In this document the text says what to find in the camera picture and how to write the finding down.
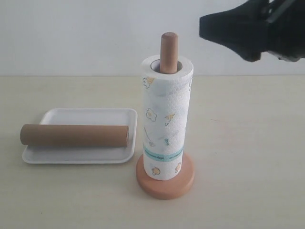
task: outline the paper towel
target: paper towel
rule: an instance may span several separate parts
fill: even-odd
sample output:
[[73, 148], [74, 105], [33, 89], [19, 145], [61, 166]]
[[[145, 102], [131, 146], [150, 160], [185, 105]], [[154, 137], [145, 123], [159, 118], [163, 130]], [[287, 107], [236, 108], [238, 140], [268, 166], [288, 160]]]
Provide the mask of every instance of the paper towel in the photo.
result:
[[148, 176], [169, 180], [182, 167], [193, 65], [179, 56], [175, 74], [159, 73], [160, 56], [142, 62], [143, 162]]

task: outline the cardboard tube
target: cardboard tube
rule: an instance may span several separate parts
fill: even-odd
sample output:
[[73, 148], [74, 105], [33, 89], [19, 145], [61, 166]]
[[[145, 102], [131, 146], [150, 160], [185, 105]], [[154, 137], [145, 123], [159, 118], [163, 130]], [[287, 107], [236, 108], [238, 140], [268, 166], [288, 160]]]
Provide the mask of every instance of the cardboard tube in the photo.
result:
[[174, 74], [178, 68], [178, 35], [166, 32], [161, 37], [160, 73]]
[[20, 140], [26, 146], [126, 147], [126, 125], [32, 125], [25, 124]]

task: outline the white foam tray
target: white foam tray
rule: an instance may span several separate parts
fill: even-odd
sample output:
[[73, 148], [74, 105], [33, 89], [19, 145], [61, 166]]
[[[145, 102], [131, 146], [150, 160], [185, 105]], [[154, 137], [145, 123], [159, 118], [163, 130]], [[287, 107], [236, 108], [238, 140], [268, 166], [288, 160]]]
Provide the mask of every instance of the white foam tray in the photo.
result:
[[22, 154], [29, 164], [119, 164], [132, 158], [135, 148], [137, 112], [130, 108], [56, 108], [48, 111], [40, 124], [128, 125], [127, 147], [33, 147]]

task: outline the beige table surface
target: beige table surface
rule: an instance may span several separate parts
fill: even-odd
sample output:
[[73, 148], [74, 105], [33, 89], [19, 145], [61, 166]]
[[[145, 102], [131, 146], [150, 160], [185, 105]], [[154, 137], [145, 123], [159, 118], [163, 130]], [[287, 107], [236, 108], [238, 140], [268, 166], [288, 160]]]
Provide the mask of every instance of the beige table surface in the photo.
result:
[[[195, 77], [185, 150], [192, 190], [160, 201], [138, 186], [139, 77], [0, 77], [0, 228], [304, 229], [305, 77]], [[56, 107], [131, 107], [122, 165], [28, 165], [20, 128]]]

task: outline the wooden paper towel holder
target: wooden paper towel holder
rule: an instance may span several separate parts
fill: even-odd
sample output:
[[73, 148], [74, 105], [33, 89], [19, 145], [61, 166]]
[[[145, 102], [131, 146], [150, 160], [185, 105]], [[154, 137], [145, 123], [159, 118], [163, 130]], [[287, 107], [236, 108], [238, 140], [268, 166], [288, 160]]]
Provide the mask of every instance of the wooden paper towel holder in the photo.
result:
[[[174, 74], [178, 65], [178, 36], [167, 32], [161, 38], [160, 73]], [[166, 181], [156, 180], [147, 175], [144, 170], [143, 155], [136, 165], [136, 177], [140, 187], [156, 199], [175, 199], [187, 193], [194, 181], [195, 169], [189, 155], [185, 152], [182, 166], [178, 175]]]

